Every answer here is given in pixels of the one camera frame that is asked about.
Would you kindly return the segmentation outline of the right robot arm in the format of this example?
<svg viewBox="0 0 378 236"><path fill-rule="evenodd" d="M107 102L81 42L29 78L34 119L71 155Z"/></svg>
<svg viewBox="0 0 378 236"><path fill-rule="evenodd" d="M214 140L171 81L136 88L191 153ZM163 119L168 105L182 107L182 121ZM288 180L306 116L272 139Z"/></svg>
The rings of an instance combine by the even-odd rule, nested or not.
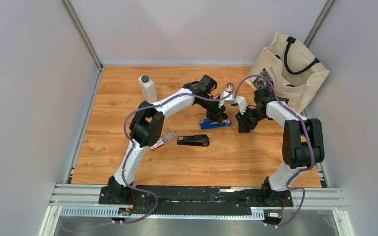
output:
<svg viewBox="0 0 378 236"><path fill-rule="evenodd" d="M283 128L283 161L265 179L260 198L268 206L284 204L294 190L292 183L325 158L322 123L317 118L307 118L292 110L275 97L270 88L256 90L254 101L255 105L248 105L244 97L235 98L239 108L235 116L238 132L249 133L264 119L273 120Z"/></svg>

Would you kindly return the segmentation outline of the black stapler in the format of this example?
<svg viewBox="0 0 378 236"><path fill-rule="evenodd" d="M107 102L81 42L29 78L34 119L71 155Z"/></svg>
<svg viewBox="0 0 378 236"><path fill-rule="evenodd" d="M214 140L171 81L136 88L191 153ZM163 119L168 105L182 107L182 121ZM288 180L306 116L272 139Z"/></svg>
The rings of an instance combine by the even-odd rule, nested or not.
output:
<svg viewBox="0 0 378 236"><path fill-rule="evenodd" d="M178 136L177 144L186 146L207 147L210 144L210 141L209 137L206 134L197 134L190 136Z"/></svg>

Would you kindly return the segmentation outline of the red white staple box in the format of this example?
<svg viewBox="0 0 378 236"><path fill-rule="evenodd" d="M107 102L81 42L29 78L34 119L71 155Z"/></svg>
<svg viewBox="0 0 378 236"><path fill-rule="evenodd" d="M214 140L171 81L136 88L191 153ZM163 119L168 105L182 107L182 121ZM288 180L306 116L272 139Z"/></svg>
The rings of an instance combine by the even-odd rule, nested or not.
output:
<svg viewBox="0 0 378 236"><path fill-rule="evenodd" d="M173 130L171 130L168 133L166 133L165 135L161 136L154 145L150 146L150 150L154 150L154 149L172 141L175 138L176 138L176 133Z"/></svg>

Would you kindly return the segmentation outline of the blue stapler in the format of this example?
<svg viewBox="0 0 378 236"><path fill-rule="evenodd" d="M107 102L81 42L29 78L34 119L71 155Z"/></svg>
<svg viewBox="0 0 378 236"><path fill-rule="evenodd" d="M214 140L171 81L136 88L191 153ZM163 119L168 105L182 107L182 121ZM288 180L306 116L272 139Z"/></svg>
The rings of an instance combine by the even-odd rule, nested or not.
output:
<svg viewBox="0 0 378 236"><path fill-rule="evenodd" d="M231 125L232 125L232 121L230 120L224 120L223 123L221 124L215 121L211 121L209 119L204 119L199 123L201 130L224 128L224 127L229 127Z"/></svg>

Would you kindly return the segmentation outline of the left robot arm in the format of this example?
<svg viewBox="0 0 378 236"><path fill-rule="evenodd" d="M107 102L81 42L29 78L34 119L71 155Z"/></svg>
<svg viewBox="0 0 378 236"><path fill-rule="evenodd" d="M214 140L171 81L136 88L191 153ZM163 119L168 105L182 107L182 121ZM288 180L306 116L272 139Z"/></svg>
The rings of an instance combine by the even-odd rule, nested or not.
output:
<svg viewBox="0 0 378 236"><path fill-rule="evenodd" d="M217 82L204 75L199 81L184 84L161 101L143 101L137 110L131 112L123 127L129 140L127 151L118 170L101 189L99 203L125 204L131 199L131 195L137 191L132 184L143 157L160 139L165 121L178 111L198 104L206 110L209 119L223 123L225 108L220 102L227 97L214 99L210 93L216 87Z"/></svg>

